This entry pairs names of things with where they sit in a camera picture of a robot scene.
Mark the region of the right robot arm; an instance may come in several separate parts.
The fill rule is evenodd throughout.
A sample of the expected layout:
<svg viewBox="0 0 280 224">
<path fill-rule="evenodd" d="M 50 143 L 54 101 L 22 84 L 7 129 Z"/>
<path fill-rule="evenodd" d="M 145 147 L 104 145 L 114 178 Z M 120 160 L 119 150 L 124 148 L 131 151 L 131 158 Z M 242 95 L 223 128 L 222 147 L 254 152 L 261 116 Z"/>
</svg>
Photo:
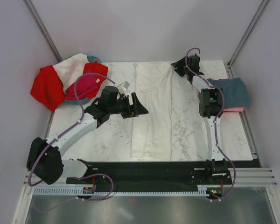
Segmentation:
<svg viewBox="0 0 280 224">
<path fill-rule="evenodd" d="M 185 56 L 177 62 L 171 63 L 174 71 L 185 76 L 189 83 L 198 90 L 199 114 L 203 118 L 208 141 L 208 159 L 204 178 L 214 184 L 227 174 L 227 159 L 222 151 L 220 123 L 225 101 L 223 91 L 211 84 L 200 71 L 200 57 L 198 55 Z"/>
</svg>

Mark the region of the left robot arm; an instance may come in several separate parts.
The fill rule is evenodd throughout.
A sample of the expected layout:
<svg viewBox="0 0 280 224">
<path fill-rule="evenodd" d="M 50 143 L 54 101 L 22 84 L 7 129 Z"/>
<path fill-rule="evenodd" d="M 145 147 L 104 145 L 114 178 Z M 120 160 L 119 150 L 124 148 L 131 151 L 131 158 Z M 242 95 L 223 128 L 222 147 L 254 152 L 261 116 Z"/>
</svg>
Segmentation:
<svg viewBox="0 0 280 224">
<path fill-rule="evenodd" d="M 115 86 L 106 86 L 99 98 L 82 110 L 82 117 L 61 133 L 46 139 L 35 138 L 30 147 L 27 169 L 30 171 L 28 184 L 33 186 L 32 176 L 36 175 L 41 182 L 48 185 L 60 178 L 76 177 L 82 183 L 93 179 L 93 172 L 82 159 L 63 161 L 63 155 L 82 137 L 96 130 L 109 120 L 113 114 L 122 118 L 138 117 L 149 111 L 140 103 L 136 93 L 126 96 Z"/>
</svg>

